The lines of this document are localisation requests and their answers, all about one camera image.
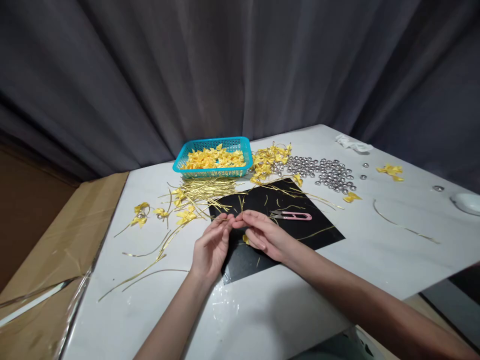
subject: blue basket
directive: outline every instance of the blue basket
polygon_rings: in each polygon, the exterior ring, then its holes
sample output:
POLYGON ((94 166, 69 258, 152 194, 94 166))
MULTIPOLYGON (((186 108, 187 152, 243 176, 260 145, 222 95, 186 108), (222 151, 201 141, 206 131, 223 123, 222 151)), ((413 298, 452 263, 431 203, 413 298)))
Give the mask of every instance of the blue basket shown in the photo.
POLYGON ((253 165, 252 151, 250 150, 250 141, 245 136, 237 137, 219 137, 215 139, 203 139, 192 140, 187 142, 180 150, 175 163, 173 164, 173 171, 181 173, 185 178, 233 178, 242 177, 247 173, 247 170, 253 165), (226 149, 229 153, 233 153, 236 150, 243 152, 243 158, 245 159, 246 166, 243 167, 222 167, 212 169, 182 169, 189 160, 189 153, 204 148, 216 148, 218 145, 222 145, 222 149, 226 149))

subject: dark curtain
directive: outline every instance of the dark curtain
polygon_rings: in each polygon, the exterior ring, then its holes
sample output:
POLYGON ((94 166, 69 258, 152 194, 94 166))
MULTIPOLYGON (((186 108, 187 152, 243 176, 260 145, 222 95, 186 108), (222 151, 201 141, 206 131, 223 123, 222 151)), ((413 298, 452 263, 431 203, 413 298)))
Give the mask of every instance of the dark curtain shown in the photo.
POLYGON ((477 0, 3 0, 0 130, 81 180, 326 124, 480 192, 477 0))

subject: black cutting mat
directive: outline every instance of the black cutting mat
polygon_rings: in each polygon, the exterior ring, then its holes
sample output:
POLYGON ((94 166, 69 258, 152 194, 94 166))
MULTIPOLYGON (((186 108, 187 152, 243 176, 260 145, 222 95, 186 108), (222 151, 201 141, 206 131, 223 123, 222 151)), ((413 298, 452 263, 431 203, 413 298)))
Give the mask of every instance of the black cutting mat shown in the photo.
MULTIPOLYGON (((279 189, 294 191, 291 189, 293 188, 297 191, 300 191, 299 187, 295 185, 291 179, 279 180, 272 184, 279 189)), ((295 239, 307 237, 322 229, 333 226, 333 224, 313 204, 312 200, 307 198, 303 192, 296 195, 301 197, 294 198, 284 194, 281 191, 272 190, 261 186, 252 189, 247 195, 240 195, 240 198, 242 199, 245 196, 243 210, 255 210, 267 216, 270 215, 271 211, 284 209, 289 205, 305 208, 300 209, 290 206, 284 211, 308 213, 312 217, 312 220, 310 221, 277 219, 280 227, 295 239)), ((237 216, 241 212, 239 195, 225 196, 218 200, 218 202, 223 205, 232 206, 228 211, 228 214, 237 216)), ((211 216, 216 217, 220 214, 220 212, 213 206, 210 206, 209 209, 211 216)), ((246 229, 246 227, 232 229, 230 233, 228 254, 226 255, 225 262, 221 269, 223 283, 225 285, 279 264, 277 261, 272 260, 266 254, 264 254, 263 251, 254 249, 243 242, 242 236, 245 234, 246 229)), ((318 233, 315 236, 300 240, 300 242, 313 250, 317 250, 343 239, 345 239, 345 236, 343 236, 336 227, 332 227, 328 230, 318 233)))

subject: white table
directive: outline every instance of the white table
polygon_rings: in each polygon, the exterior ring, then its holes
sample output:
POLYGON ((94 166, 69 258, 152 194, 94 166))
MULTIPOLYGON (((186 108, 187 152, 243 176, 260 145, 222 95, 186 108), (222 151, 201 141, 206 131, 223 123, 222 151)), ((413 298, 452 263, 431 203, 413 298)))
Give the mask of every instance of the white table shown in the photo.
MULTIPOLYGON (((252 151, 276 143, 292 144, 293 156, 339 159, 352 169, 356 193, 363 200, 346 203, 344 196, 306 178, 302 190, 345 207, 334 211, 314 203, 345 236, 318 250, 320 254, 399 299, 480 261, 480 217, 458 210, 449 197, 468 190, 374 149, 368 155, 344 149, 334 141, 340 134, 324 125, 280 134, 251 143, 252 151), (369 163, 369 168, 362 167, 369 163), (378 173, 386 163, 403 166, 404 182, 378 173), (360 180, 360 174, 367 175, 360 180), (445 187, 444 192, 432 189, 445 187), (434 244, 392 225, 375 213, 372 203, 389 219, 440 241, 434 244)), ((180 183, 171 163, 132 171, 79 307, 64 359, 131 359, 165 311, 186 276, 160 272, 122 286, 101 302, 114 285, 149 265, 156 257, 132 258, 122 252, 153 250, 166 234, 166 223, 150 218, 143 229, 133 227, 114 238, 133 217, 133 207, 160 204, 167 182, 180 183)), ((251 188, 245 183, 241 190, 251 188)), ((170 227, 174 225, 174 216, 170 227)), ((188 270, 193 244, 207 227, 192 221, 168 247, 167 256, 146 274, 161 269, 188 270)), ((339 333, 349 322, 300 277, 282 265, 274 266, 228 285, 221 281, 208 298, 189 348, 187 359, 287 359, 339 333)))

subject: brown cardboard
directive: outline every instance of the brown cardboard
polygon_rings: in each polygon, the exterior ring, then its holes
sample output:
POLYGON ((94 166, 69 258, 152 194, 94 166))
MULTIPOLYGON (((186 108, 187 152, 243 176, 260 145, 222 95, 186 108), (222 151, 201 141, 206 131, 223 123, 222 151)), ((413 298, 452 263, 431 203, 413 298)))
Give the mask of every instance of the brown cardboard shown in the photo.
MULTIPOLYGON (((84 275, 99 252, 127 177, 125 172, 82 183, 0 294, 0 303, 84 275)), ((81 281, 0 328, 0 359, 54 358, 81 281)), ((0 319, 28 301, 0 308, 0 319)))

